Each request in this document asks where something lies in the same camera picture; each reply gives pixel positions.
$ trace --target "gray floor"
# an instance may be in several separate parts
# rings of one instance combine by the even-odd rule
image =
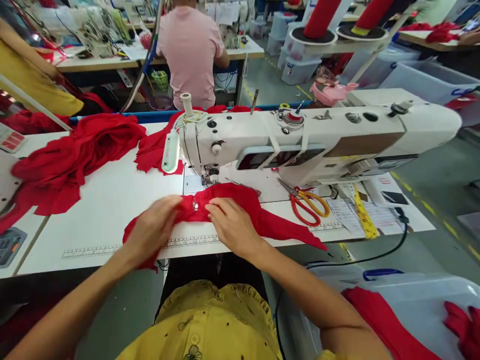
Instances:
[[[260,43],[266,47],[266,41]],[[259,104],[308,99],[297,86],[288,86],[280,80],[280,72],[275,67],[277,60],[267,55],[266,59],[250,61],[242,89],[242,105],[252,103],[251,94],[256,88],[260,90]],[[308,93],[309,85],[300,87]],[[404,246],[397,252],[362,266],[367,269],[396,268],[404,272],[450,273],[480,284],[479,261],[469,248],[480,253],[480,246],[456,219],[458,215],[479,210],[479,203],[464,189],[470,181],[480,179],[479,154],[477,147],[455,138],[400,168],[396,173],[406,184],[405,194],[437,230],[409,234]],[[346,246],[356,259],[364,259],[386,252],[398,241],[399,236],[382,236]],[[338,244],[330,244],[328,253],[308,245],[284,247],[281,251],[302,264],[313,260],[348,261],[345,251]],[[142,270],[119,282],[79,345],[77,359],[114,359],[145,331],[152,324],[162,280],[161,272],[155,274]],[[279,288],[268,276],[265,280],[270,305],[274,307]],[[289,329],[281,322],[280,331],[287,358],[295,359]]]

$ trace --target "pink plastic item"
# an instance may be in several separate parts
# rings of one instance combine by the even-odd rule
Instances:
[[[340,100],[345,100],[347,93],[355,90],[357,88],[357,83],[349,83],[348,85],[335,85],[335,86],[325,86],[323,90],[319,90],[317,87],[317,82],[315,81],[310,91],[313,92],[315,98],[320,101],[322,104],[328,107],[335,106]]]

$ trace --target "pink shirt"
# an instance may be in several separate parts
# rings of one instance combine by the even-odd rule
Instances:
[[[156,53],[165,57],[170,68],[177,109],[184,108],[182,93],[191,94],[193,106],[206,109],[215,104],[214,59],[224,48],[215,21],[192,7],[177,6],[161,17]]]

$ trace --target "scissors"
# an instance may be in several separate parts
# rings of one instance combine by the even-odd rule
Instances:
[[[326,218],[330,215],[330,208],[329,205],[326,203],[325,200],[323,200],[320,196],[312,194],[310,192],[302,191],[299,187],[291,187],[288,185],[285,181],[283,181],[281,178],[278,178],[278,182],[290,193],[290,202],[291,202],[291,208],[293,210],[293,213],[296,215],[296,217],[304,224],[307,224],[308,226],[318,226],[321,223],[320,217]],[[300,199],[297,197],[300,197],[301,199],[305,200],[307,205],[310,207],[308,208],[305,206]],[[323,206],[325,213],[321,212],[313,203],[310,199],[315,199],[320,202],[320,204]],[[309,213],[315,220],[315,222],[310,222],[305,220],[299,213],[297,209],[297,205],[300,206],[303,210],[305,210],[307,213]]]

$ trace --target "hand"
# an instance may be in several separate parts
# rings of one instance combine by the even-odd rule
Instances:
[[[265,249],[270,247],[255,230],[249,214],[233,199],[217,197],[205,205],[215,225],[218,238],[234,254],[256,266]]]
[[[170,195],[157,200],[136,221],[123,247],[112,261],[127,272],[137,269],[153,254],[158,254],[169,239],[182,197]]]

